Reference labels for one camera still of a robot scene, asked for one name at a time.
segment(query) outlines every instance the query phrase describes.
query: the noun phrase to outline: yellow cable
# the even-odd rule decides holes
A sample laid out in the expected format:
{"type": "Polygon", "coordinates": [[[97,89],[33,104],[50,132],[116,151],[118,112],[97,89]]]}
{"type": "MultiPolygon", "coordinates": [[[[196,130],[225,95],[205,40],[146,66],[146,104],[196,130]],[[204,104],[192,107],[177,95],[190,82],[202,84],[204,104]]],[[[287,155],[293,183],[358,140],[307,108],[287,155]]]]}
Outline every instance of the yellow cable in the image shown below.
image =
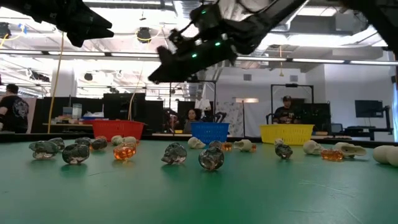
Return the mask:
{"type": "Polygon", "coordinates": [[[2,41],[1,41],[1,44],[0,44],[0,49],[2,48],[2,45],[4,44],[4,42],[6,41],[6,38],[8,37],[8,34],[6,34],[5,36],[4,36],[4,38],[2,39],[2,41]]]}
{"type": "Polygon", "coordinates": [[[22,36],[22,34],[24,33],[24,27],[25,26],[21,26],[21,32],[18,34],[18,36],[16,36],[16,37],[13,37],[13,38],[10,38],[10,39],[6,39],[7,37],[8,37],[8,34],[6,34],[5,36],[4,36],[4,38],[2,39],[2,41],[1,41],[1,44],[0,44],[0,49],[2,48],[2,45],[4,44],[4,42],[5,41],[11,41],[11,40],[16,40],[16,39],[18,39],[20,36],[22,36]]]}
{"type": "Polygon", "coordinates": [[[128,114],[128,116],[127,116],[127,119],[128,119],[129,121],[131,120],[131,105],[132,105],[132,101],[133,101],[133,99],[134,99],[134,96],[136,95],[136,91],[137,91],[139,82],[140,82],[140,80],[141,80],[142,71],[144,70],[144,65],[145,65],[145,62],[142,63],[141,72],[140,72],[140,74],[139,74],[138,82],[137,82],[136,88],[134,89],[134,92],[132,93],[132,97],[131,97],[131,99],[130,99],[129,114],[128,114]]]}
{"type": "Polygon", "coordinates": [[[50,134],[50,129],[51,129],[52,107],[53,107],[53,105],[54,105],[55,92],[56,92],[56,90],[57,90],[58,75],[60,74],[60,67],[61,67],[61,61],[62,61],[62,53],[63,53],[63,32],[62,32],[62,42],[61,42],[61,53],[60,53],[60,58],[59,58],[59,60],[58,60],[57,74],[56,74],[56,76],[55,76],[54,91],[52,92],[52,97],[51,97],[51,105],[50,105],[50,112],[49,112],[49,123],[48,123],[48,126],[47,126],[47,134],[50,134]]]}

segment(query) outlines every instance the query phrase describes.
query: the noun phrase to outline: woman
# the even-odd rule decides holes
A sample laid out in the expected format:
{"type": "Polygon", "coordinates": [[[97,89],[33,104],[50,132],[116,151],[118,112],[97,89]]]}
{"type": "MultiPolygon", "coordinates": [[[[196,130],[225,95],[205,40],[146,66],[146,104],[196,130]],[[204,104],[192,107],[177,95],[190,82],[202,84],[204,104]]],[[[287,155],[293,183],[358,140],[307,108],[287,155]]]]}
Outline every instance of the woman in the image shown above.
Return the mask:
{"type": "Polygon", "coordinates": [[[184,134],[191,134],[191,123],[197,122],[200,119],[201,111],[198,109],[188,110],[187,118],[184,125],[184,134]]]}

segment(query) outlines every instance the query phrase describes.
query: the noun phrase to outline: orange glass object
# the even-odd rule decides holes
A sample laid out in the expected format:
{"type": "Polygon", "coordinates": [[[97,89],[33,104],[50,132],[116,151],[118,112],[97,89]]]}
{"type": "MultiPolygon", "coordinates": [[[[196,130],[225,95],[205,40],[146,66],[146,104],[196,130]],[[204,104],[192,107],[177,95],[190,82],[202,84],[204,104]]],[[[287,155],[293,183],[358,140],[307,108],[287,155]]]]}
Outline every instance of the orange glass object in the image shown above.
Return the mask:
{"type": "Polygon", "coordinates": [[[113,149],[113,155],[117,160],[126,160],[136,153],[136,146],[132,143],[122,143],[113,149]]]}
{"type": "Polygon", "coordinates": [[[343,160],[343,153],[339,150],[335,150],[335,160],[336,161],[342,161],[343,160]]]}
{"type": "Polygon", "coordinates": [[[321,151],[321,157],[330,161],[342,161],[343,153],[339,150],[324,149],[321,151]]]}
{"type": "Polygon", "coordinates": [[[252,152],[256,152],[257,151],[257,145],[256,144],[252,144],[251,145],[251,151],[252,152]]]}
{"type": "Polygon", "coordinates": [[[221,145],[221,149],[224,151],[227,151],[227,152],[232,151],[232,143],[230,143],[230,142],[223,143],[221,145]]]}

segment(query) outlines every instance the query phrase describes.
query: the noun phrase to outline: person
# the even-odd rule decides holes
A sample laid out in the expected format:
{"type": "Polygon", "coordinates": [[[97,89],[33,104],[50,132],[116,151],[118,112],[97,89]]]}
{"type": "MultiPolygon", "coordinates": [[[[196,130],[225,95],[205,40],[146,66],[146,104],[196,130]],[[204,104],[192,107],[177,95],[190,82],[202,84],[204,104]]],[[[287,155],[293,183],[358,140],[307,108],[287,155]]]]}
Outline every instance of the person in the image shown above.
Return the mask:
{"type": "Polygon", "coordinates": [[[201,112],[199,110],[195,110],[195,109],[188,110],[188,114],[187,114],[188,119],[185,120],[185,124],[184,124],[184,130],[183,130],[184,134],[191,134],[191,132],[192,132],[191,123],[197,122],[199,120],[200,113],[201,112]]]}
{"type": "Polygon", "coordinates": [[[0,101],[0,131],[26,133],[29,105],[18,96],[18,86],[8,84],[0,101]]]}
{"type": "Polygon", "coordinates": [[[292,98],[290,96],[283,97],[284,106],[277,108],[274,113],[273,123],[291,124],[298,123],[295,119],[295,111],[292,108],[292,98]]]}

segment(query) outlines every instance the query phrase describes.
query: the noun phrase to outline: white wall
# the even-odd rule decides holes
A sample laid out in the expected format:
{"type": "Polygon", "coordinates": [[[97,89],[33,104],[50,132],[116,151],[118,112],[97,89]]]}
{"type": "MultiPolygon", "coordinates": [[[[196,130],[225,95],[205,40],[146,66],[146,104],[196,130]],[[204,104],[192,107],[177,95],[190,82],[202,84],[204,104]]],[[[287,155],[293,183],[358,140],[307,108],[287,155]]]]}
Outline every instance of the white wall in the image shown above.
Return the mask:
{"type": "Polygon", "coordinates": [[[308,85],[313,85],[314,103],[326,103],[325,65],[318,65],[305,74],[308,85]]]}
{"type": "MultiPolygon", "coordinates": [[[[275,69],[249,69],[224,68],[217,82],[216,93],[217,101],[235,101],[235,98],[258,98],[265,105],[264,111],[271,112],[271,84],[290,83],[290,75],[298,75],[298,84],[306,84],[305,74],[299,69],[283,69],[284,76],[280,76],[280,70],[275,69]],[[251,74],[252,81],[244,81],[243,74],[251,74]]],[[[204,96],[210,101],[214,99],[214,92],[209,88],[213,87],[209,83],[205,88],[204,96]]],[[[293,98],[311,99],[309,88],[286,88],[284,86],[274,87],[274,110],[282,106],[282,98],[290,95],[293,98]]]]}
{"type": "MultiPolygon", "coordinates": [[[[382,100],[392,106],[393,86],[390,67],[325,65],[325,96],[330,101],[332,123],[348,126],[386,127],[385,118],[356,118],[355,100],[382,100]]],[[[376,133],[377,141],[393,141],[387,133],[376,133]]]]}

